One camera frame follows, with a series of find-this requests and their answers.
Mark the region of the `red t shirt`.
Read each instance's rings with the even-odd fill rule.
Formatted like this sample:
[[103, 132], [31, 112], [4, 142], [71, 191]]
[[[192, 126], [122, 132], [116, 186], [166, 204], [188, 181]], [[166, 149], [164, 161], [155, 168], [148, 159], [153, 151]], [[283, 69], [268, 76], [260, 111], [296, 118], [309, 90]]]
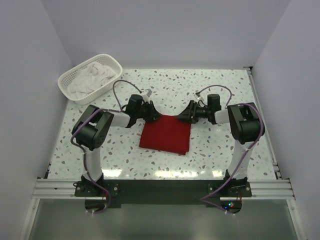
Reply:
[[145, 122], [139, 147], [186, 155], [190, 150], [191, 124], [176, 116], [162, 115], [160, 119]]

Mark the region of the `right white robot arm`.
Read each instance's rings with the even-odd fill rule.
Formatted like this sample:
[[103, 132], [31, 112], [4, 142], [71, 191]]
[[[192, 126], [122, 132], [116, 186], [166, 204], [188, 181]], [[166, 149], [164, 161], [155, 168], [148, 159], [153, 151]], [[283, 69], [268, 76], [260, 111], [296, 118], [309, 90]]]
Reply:
[[247, 180], [252, 150], [265, 134], [265, 125], [255, 103], [238, 103], [222, 109], [218, 94], [209, 94], [207, 103], [201, 102], [201, 98], [199, 101], [191, 100], [177, 119], [189, 124], [195, 124], [199, 119], [206, 119], [213, 125], [229, 124], [234, 149], [225, 178]]

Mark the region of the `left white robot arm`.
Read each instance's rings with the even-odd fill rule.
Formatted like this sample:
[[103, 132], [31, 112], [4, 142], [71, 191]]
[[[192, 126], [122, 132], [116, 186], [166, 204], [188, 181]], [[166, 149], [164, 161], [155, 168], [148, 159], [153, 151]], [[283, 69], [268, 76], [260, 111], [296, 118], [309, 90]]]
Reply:
[[119, 110], [88, 105], [74, 125], [70, 140], [83, 152], [82, 178], [93, 183], [103, 178], [100, 151], [111, 127], [131, 128], [139, 119], [154, 122], [160, 118], [153, 101], [145, 95], [131, 95]]

